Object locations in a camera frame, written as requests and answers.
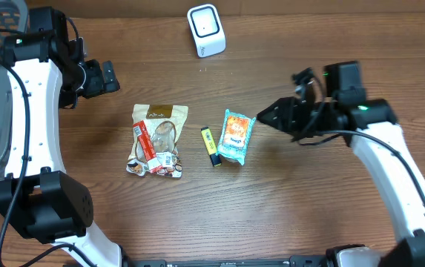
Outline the yellow highlighter marker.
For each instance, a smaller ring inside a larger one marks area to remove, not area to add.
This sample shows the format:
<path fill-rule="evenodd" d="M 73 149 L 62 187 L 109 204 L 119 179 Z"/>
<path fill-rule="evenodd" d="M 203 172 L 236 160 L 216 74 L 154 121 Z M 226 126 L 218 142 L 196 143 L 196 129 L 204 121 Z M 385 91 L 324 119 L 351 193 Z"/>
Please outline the yellow highlighter marker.
<path fill-rule="evenodd" d="M 201 129 L 202 140 L 205 143 L 206 150 L 208 152 L 211 164 L 214 167 L 217 167 L 222 164 L 219 155 L 217 154 L 217 146 L 215 144 L 214 138 L 211 134 L 209 127 L 204 127 Z"/>

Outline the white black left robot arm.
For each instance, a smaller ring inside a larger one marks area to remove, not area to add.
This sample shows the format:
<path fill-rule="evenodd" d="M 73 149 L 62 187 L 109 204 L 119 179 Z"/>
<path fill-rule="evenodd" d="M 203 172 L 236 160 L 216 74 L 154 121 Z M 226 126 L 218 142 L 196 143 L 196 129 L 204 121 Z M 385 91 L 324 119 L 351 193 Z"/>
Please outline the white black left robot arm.
<path fill-rule="evenodd" d="M 81 266 L 126 266 L 122 247 L 93 220 L 89 190 L 67 174 L 59 141 L 59 110 L 79 98 L 120 88 L 111 62 L 85 58 L 73 22 L 52 7 L 29 12 L 26 33 L 9 30 L 1 46 L 12 93 L 10 155 L 0 181 L 4 228 L 66 251 Z"/>

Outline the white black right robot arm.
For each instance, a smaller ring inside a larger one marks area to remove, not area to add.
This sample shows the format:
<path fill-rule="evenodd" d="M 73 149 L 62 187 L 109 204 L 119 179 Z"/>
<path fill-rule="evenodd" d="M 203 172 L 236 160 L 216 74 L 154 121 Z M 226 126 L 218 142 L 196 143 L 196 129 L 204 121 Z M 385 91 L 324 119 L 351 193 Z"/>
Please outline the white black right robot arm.
<path fill-rule="evenodd" d="M 397 116 L 385 99 L 367 98 L 358 62 L 327 65 L 323 75 L 323 82 L 311 68 L 292 75 L 297 95 L 278 99 L 257 119 L 295 142 L 342 137 L 372 177 L 397 244 L 386 254 L 366 245 L 342 245 L 323 256 L 293 256 L 290 266 L 425 266 L 425 179 Z"/>

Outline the red stick sachet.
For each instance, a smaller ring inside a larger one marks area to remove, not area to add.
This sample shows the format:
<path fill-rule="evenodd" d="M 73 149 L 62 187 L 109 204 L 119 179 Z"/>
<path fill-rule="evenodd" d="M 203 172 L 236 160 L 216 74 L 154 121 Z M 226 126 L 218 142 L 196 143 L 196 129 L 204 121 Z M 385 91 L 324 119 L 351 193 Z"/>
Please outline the red stick sachet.
<path fill-rule="evenodd" d="M 152 174 L 157 173 L 160 169 L 162 169 L 162 165 L 157 159 L 150 135 L 148 134 L 148 130 L 143 121 L 134 123 L 134 133 L 142 147 L 143 154 L 145 155 L 146 162 L 148 163 L 148 170 Z"/>

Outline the beige brown snack pouch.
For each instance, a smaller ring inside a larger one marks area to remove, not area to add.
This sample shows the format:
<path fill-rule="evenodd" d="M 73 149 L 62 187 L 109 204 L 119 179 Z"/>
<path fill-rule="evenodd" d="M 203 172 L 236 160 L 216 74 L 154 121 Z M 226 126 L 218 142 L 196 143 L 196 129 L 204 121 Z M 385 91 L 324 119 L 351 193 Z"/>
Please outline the beige brown snack pouch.
<path fill-rule="evenodd" d="M 134 105 L 133 123 L 143 121 L 150 135 L 151 142 L 162 165 L 156 175 L 179 179 L 182 176 L 182 163 L 177 148 L 177 143 L 182 128 L 188 116 L 188 107 L 183 105 Z M 145 176 L 148 163 L 143 154 L 142 147 L 134 133 L 134 144 L 128 157 L 126 171 L 137 176 Z"/>

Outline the teal wet wipes pack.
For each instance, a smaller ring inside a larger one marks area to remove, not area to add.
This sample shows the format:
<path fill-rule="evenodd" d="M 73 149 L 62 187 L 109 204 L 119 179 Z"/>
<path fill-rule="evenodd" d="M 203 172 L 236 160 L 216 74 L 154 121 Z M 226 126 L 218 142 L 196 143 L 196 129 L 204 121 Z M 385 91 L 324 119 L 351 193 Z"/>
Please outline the teal wet wipes pack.
<path fill-rule="evenodd" d="M 245 164 L 248 144 L 256 118 L 225 110 L 223 128 L 217 145 L 217 155 L 228 161 Z"/>

